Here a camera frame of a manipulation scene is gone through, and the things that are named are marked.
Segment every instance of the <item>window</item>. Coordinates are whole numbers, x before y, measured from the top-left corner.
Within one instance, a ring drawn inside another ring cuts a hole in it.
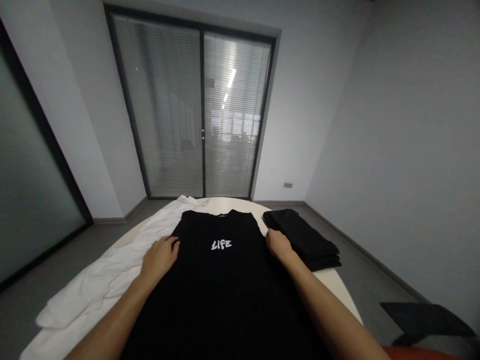
[[[275,39],[105,5],[149,198],[250,198]]]

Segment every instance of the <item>black t-shirt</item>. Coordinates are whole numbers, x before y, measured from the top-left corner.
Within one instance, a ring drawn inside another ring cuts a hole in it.
[[[122,359],[331,359],[251,213],[186,211]]]

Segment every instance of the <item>gray floor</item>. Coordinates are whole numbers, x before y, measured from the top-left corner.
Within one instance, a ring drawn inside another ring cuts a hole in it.
[[[83,268],[100,257],[118,238],[168,204],[149,200],[127,224],[94,225],[34,268],[0,294],[0,359],[17,358],[39,332],[35,317],[47,300]],[[272,210],[290,207],[340,249],[342,267],[337,271],[349,290],[365,327],[382,345],[389,345],[402,332],[380,307],[380,302],[415,301],[378,267],[331,231],[303,206],[269,205]],[[421,346],[473,358],[461,339],[434,336]]]

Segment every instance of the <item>door frame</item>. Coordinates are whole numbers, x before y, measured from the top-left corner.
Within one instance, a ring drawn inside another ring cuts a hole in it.
[[[68,190],[70,191],[78,209],[80,210],[81,215],[85,220],[85,224],[67,235],[64,239],[57,242],[55,245],[51,246],[45,252],[25,264],[22,268],[14,272],[12,275],[7,277],[5,280],[0,282],[0,293],[8,288],[10,285],[15,283],[18,279],[32,270],[34,267],[42,263],[46,258],[50,255],[61,249],[65,246],[68,242],[74,239],[78,234],[83,232],[86,228],[93,225],[92,215],[90,214],[89,208],[87,203],[85,202],[82,193],[80,192],[79,186],[75,181],[74,175],[69,168],[69,164],[65,159],[64,154],[62,153],[62,149],[60,148],[57,139],[55,138],[54,132],[50,127],[50,124],[45,116],[45,113],[40,105],[39,99],[35,94],[34,88],[30,83],[30,80],[25,72],[24,67],[20,61],[20,58],[15,51],[14,45],[10,40],[10,37],[7,33],[7,29],[4,26],[4,23],[0,19],[0,48],[3,51],[5,56],[5,62],[11,71],[13,78],[20,90],[23,99],[30,111],[35,123],[40,131],[40,135],[45,140],[45,143],[48,147],[48,150],[55,161],[60,174],[65,181]]]
[[[258,135],[256,138],[255,152],[253,156],[253,165],[250,178],[250,186],[248,190],[248,197],[242,197],[239,199],[251,200],[252,199],[252,188],[254,185],[255,173],[257,171],[257,160],[260,149],[260,138],[262,135],[262,129],[264,125],[264,116],[265,108],[267,105],[268,90],[270,88],[270,80],[272,75],[272,66],[274,61],[275,54],[275,45],[277,39],[272,36],[260,35],[252,32],[236,30],[232,28],[210,25],[203,22],[185,20],[177,17],[171,17],[167,15],[160,15],[152,12],[136,10],[129,7],[103,4],[105,10],[106,23],[108,25],[108,30],[110,33],[111,44],[113,47],[113,53],[115,56],[116,67],[118,70],[118,76],[120,78],[121,88],[123,90],[123,96],[125,99],[126,109],[128,112],[128,118],[130,119],[131,131],[133,133],[133,140],[135,143],[136,153],[138,156],[138,162],[140,164],[141,177],[143,179],[143,184],[145,186],[146,195],[149,199],[153,200],[174,200],[176,197],[162,197],[162,196],[152,196],[150,187],[148,184],[147,170],[145,168],[144,158],[142,155],[142,148],[140,145],[140,138],[137,130],[137,125],[135,122],[135,115],[132,106],[132,100],[130,98],[130,93],[127,84],[127,76],[125,73],[125,67],[122,60],[122,55],[120,53],[120,45],[117,38],[117,31],[114,24],[114,16],[125,16],[131,19],[141,20],[141,21],[150,21],[159,24],[168,24],[179,26],[183,28],[196,29],[200,32],[200,82],[201,82],[201,128],[205,129],[205,66],[204,66],[204,33],[212,32],[225,36],[229,36],[237,39],[251,40],[260,43],[269,44],[270,48],[270,59],[268,61],[268,69],[266,75],[265,89],[263,93],[263,98],[261,101],[260,108],[260,121],[258,124]],[[206,196],[206,175],[205,175],[205,139],[202,140],[202,180],[203,180],[203,197]]]

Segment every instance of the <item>table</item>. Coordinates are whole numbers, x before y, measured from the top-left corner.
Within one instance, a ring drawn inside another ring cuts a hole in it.
[[[255,217],[256,222],[258,223],[258,227],[260,228],[261,233],[264,236],[267,234],[268,229],[267,226],[264,224],[264,221],[262,220],[262,215],[264,212],[270,211],[270,209],[254,202],[231,197],[212,197],[211,207],[208,213],[212,215],[220,215],[226,214],[232,209],[241,213],[252,213]],[[137,226],[132,228],[130,231],[128,231],[112,245],[112,248],[121,248],[122,246],[128,244],[131,240],[135,238],[135,236],[137,236],[142,226],[148,220],[148,218],[145,219]],[[351,311],[351,313],[358,319],[358,321],[363,324],[359,311],[357,310],[357,307],[355,306],[355,303],[352,300],[349,291],[345,287],[345,284],[340,278],[337,271],[334,268],[329,268],[325,270],[315,271],[314,275],[327,288],[329,288],[330,291],[334,293],[335,296]]]

